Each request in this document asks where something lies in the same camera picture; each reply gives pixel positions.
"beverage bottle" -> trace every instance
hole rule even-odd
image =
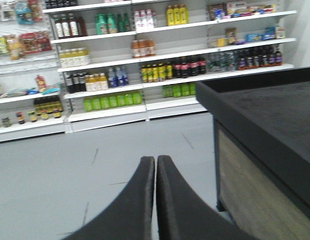
[[[116,78],[117,78],[117,85],[119,87],[122,87],[125,85],[123,72],[119,66],[116,67]]]
[[[124,31],[129,32],[131,30],[132,28],[131,28],[129,15],[127,13],[124,13]]]
[[[174,10],[171,5],[166,10],[167,26],[173,26],[175,24]]]
[[[116,27],[114,14],[112,14],[112,13],[107,14],[107,24],[108,24],[108,33],[109,34],[116,34],[118,32],[117,27]]]
[[[153,29],[154,28],[154,20],[153,20],[152,10],[150,10],[150,9],[146,10],[146,20],[147,20],[147,28]]]
[[[119,33],[125,32],[124,22],[121,14],[117,14],[117,28]]]
[[[184,4],[179,5],[179,19],[180,19],[180,24],[188,23],[186,8]]]
[[[166,63],[166,79],[173,79],[173,66],[170,61]]]
[[[145,10],[140,11],[140,22],[141,22],[141,28],[147,29],[147,17]]]
[[[186,57],[181,58],[180,74],[183,79],[189,77],[189,64],[187,63]]]
[[[108,85],[110,88],[115,88],[118,86],[114,70],[111,67],[108,69]]]
[[[276,66],[283,65],[283,55],[278,47],[276,48],[276,52],[275,52],[275,62],[276,62]]]
[[[54,24],[55,24],[55,30],[58,39],[63,39],[64,38],[64,32],[63,32],[63,27],[62,27],[62,21],[58,17],[58,15],[54,15]]]
[[[179,6],[177,4],[174,5],[173,11],[174,11],[174,25],[181,24],[180,8],[179,8]]]
[[[124,85],[126,86],[126,85],[130,84],[130,81],[129,81],[129,75],[127,73],[127,69],[126,69],[125,65],[121,66],[121,71],[123,73]]]
[[[70,31],[70,24],[69,24],[66,14],[61,15],[61,26],[63,29],[64,37],[69,38],[71,36],[71,31]]]
[[[70,26],[71,36],[72,37],[78,37],[80,35],[79,30],[78,30],[78,23],[77,23],[73,13],[68,14],[68,23]]]

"white bottle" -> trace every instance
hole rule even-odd
[[[147,9],[147,11],[146,11],[146,20],[147,20],[147,28],[153,29],[154,28],[154,19],[153,19],[152,10],[150,10],[150,9]]]

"plastic bottle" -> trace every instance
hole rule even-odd
[[[114,70],[111,67],[108,69],[108,85],[110,88],[115,88],[118,86]]]
[[[174,5],[173,11],[174,11],[174,25],[181,24],[180,8],[177,4]]]
[[[166,18],[167,18],[167,26],[173,26],[175,24],[174,10],[171,5],[167,6]]]

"juice bottle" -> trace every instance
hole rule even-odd
[[[166,10],[166,20],[167,20],[167,26],[173,26],[175,24],[174,20],[174,10],[171,5],[167,6]]]
[[[109,85],[107,83],[107,78],[105,76],[105,73],[100,73],[99,74],[99,84],[101,85],[101,90],[107,90],[109,89]]]
[[[181,24],[180,8],[179,8],[179,6],[177,4],[174,5],[173,11],[174,11],[174,24],[175,25]]]
[[[184,4],[179,5],[179,19],[180,19],[180,24],[188,23],[186,8]]]

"bottle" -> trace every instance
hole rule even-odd
[[[121,14],[117,14],[117,29],[119,33],[125,32],[124,22]]]
[[[180,65],[180,74],[183,79],[189,77],[189,65],[187,63],[186,57],[182,57]]]
[[[276,48],[276,52],[275,52],[275,62],[276,62],[276,66],[283,65],[283,55],[278,47]]]
[[[70,24],[66,17],[66,14],[61,15],[61,26],[63,29],[63,34],[65,38],[69,38],[71,36]]]
[[[110,88],[115,88],[118,86],[114,70],[111,67],[108,69],[108,85]]]
[[[180,19],[180,24],[188,23],[186,8],[184,4],[179,5],[179,19]]]
[[[116,34],[118,32],[118,29],[116,27],[114,14],[112,14],[112,13],[107,14],[107,24],[108,24],[108,33],[109,34]]]
[[[179,6],[177,4],[174,5],[173,11],[174,11],[174,25],[181,24],[180,8],[179,8]]]
[[[174,10],[171,5],[167,6],[166,18],[167,26],[173,26],[175,24]]]
[[[154,28],[154,20],[153,20],[153,13],[152,10],[147,9],[146,10],[146,21],[147,21],[147,27],[148,29]]]
[[[130,32],[131,30],[132,28],[131,28],[129,15],[127,13],[124,13],[124,31]]]
[[[119,66],[116,67],[116,78],[117,78],[117,85],[122,87],[125,85],[123,72]]]
[[[58,15],[54,15],[53,17],[54,17],[54,25],[55,25],[57,37],[58,39],[63,39],[64,32],[63,32],[63,27],[62,27],[62,21]]]
[[[78,24],[73,13],[68,14],[68,23],[70,26],[70,34],[72,37],[79,36]]]

